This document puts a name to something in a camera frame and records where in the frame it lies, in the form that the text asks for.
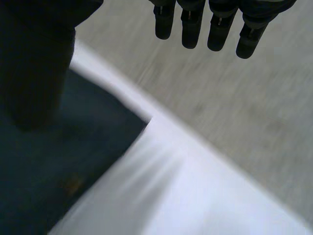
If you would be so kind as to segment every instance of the dark blue cloth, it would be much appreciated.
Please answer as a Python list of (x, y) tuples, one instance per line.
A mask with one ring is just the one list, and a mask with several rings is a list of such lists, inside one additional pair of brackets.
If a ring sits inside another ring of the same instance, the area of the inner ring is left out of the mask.
[[(130, 147), (146, 122), (115, 97), (68, 72), (52, 126), (23, 133), (0, 107), (0, 234), (44, 234)], [(83, 187), (61, 187), (76, 175)]]

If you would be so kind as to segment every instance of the grey floor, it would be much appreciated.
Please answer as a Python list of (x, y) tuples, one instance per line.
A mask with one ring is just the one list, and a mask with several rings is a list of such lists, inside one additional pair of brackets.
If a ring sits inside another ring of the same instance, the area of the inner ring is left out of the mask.
[(107, 0), (77, 28), (87, 43), (313, 226), (313, 1), (268, 26), (255, 54), (236, 57), (238, 13), (221, 52), (206, 47), (205, 8), (194, 50), (154, 35), (147, 0)]

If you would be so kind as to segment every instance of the white sheet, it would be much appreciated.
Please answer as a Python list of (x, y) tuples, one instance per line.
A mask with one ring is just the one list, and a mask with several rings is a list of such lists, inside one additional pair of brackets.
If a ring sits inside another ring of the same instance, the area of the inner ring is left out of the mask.
[(142, 117), (153, 118), (51, 234), (312, 234), (296, 215), (81, 43), (72, 67)]

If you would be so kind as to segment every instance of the dark fabric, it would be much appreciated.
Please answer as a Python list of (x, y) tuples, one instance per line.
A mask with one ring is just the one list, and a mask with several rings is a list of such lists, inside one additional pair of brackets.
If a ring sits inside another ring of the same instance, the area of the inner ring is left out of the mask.
[(25, 131), (42, 128), (59, 107), (74, 27), (102, 0), (0, 0), (0, 99)]
[(32, 130), (58, 109), (75, 30), (22, 21), (0, 2), (0, 99), (15, 124)]
[[(44, 234), (145, 128), (116, 98), (69, 71), (53, 125), (21, 132), (0, 105), (0, 234)], [(67, 196), (72, 176), (83, 186)]]
[(92, 15), (103, 0), (1, 0), (26, 21), (34, 18), (73, 29)]

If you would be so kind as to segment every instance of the robotic hand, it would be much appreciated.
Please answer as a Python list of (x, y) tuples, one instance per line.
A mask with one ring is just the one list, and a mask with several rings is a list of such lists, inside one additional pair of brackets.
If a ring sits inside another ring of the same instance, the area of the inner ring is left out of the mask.
[[(171, 34), (176, 0), (149, 0), (154, 4), (156, 36), (168, 39)], [(220, 51), (227, 39), (238, 8), (243, 12), (244, 27), (236, 54), (249, 58), (256, 49), (269, 22), (279, 13), (293, 6), (296, 0), (209, 0), (213, 12), (207, 46), (212, 51)], [(177, 0), (182, 7), (182, 45), (196, 47), (205, 0)]]

